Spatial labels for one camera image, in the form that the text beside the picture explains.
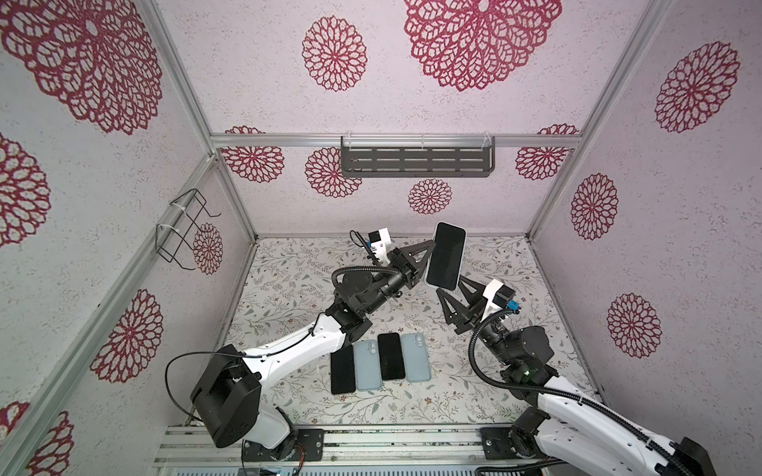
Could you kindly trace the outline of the light blue phone case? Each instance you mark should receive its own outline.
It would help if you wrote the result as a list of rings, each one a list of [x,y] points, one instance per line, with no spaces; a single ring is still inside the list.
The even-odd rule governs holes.
[[[376,340],[363,340],[353,344],[356,390],[375,391],[382,387],[378,343]]]
[[[432,371],[424,335],[422,333],[403,334],[401,345],[406,379],[411,383],[430,381]]]

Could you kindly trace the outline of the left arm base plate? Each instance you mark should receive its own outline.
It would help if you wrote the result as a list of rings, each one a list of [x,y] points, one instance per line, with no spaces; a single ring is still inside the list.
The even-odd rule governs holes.
[[[243,462],[293,461],[316,462],[323,459],[325,431],[322,428],[298,428],[275,449],[245,440],[241,450]]]

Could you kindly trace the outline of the black phone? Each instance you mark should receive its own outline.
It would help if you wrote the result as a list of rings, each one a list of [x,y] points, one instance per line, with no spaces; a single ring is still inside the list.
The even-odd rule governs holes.
[[[356,391],[354,353],[351,345],[331,353],[331,394],[346,395]]]

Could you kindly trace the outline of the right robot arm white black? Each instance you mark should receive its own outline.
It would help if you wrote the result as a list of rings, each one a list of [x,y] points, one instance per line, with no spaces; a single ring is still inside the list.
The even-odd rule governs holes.
[[[589,475],[712,475],[710,454],[690,438],[679,441],[627,420],[589,398],[550,366],[554,355],[544,327],[508,329],[519,313],[515,293],[493,280],[461,277],[461,303],[447,290],[437,296],[446,323],[467,333],[468,362],[482,382],[508,391],[527,409],[508,428],[490,430],[482,444],[489,459],[521,458],[518,472],[569,464]]]

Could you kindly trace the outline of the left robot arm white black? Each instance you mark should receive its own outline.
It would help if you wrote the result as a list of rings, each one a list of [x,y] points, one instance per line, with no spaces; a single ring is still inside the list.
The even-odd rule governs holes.
[[[249,441],[286,458],[299,432],[284,411],[261,404],[262,394],[363,337],[372,325],[371,313],[418,285],[435,248],[428,240],[394,248],[376,266],[339,268],[331,275],[333,303],[309,325],[260,347],[238,350],[226,345],[210,353],[190,402],[214,445],[226,448]]]

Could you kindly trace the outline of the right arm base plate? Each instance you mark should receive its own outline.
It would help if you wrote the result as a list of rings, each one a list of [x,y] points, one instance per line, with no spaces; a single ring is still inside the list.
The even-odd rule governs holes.
[[[533,436],[513,426],[487,426],[479,430],[487,460],[530,459],[537,454]]]

